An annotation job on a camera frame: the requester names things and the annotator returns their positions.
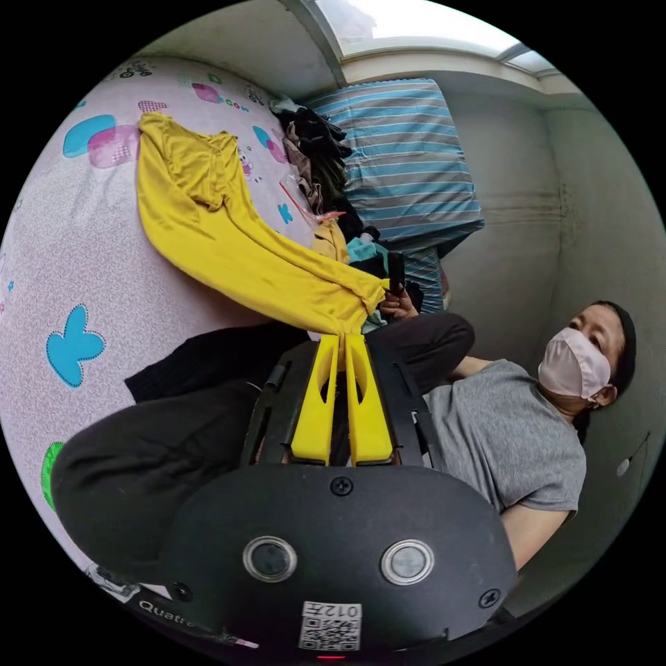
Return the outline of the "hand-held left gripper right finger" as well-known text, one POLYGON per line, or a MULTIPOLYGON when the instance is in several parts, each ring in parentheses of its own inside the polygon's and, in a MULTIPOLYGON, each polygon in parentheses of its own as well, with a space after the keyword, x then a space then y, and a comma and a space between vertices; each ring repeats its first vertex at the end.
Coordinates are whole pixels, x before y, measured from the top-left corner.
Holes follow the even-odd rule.
POLYGON ((350 460, 353 466, 392 462, 393 443, 364 336, 345 339, 350 460))

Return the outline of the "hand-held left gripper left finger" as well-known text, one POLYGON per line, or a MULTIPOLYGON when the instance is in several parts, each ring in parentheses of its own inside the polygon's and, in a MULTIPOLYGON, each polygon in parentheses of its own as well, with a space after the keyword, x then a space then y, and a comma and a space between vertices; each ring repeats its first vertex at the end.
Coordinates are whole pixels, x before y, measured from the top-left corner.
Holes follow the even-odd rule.
POLYGON ((339 338, 323 335, 314 355, 291 440, 292 457, 312 464, 330 461, 339 361, 339 338))

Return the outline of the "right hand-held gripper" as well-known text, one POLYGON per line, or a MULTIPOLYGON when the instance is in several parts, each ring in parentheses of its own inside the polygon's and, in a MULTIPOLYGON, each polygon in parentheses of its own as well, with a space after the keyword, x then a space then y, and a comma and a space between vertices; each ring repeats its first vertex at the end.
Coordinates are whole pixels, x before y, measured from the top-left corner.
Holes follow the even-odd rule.
POLYGON ((386 258, 388 278, 380 280, 385 293, 402 293, 406 284, 404 258, 402 253, 390 251, 386 258))

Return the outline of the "person's right hand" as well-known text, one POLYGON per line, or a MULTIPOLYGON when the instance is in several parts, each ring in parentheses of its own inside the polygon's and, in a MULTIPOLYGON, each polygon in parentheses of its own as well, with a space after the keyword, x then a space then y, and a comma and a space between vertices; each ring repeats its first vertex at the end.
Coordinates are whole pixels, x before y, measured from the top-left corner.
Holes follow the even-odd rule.
POLYGON ((387 291, 379 310, 383 318, 392 321, 407 321, 419 315, 405 288, 395 293, 387 291))

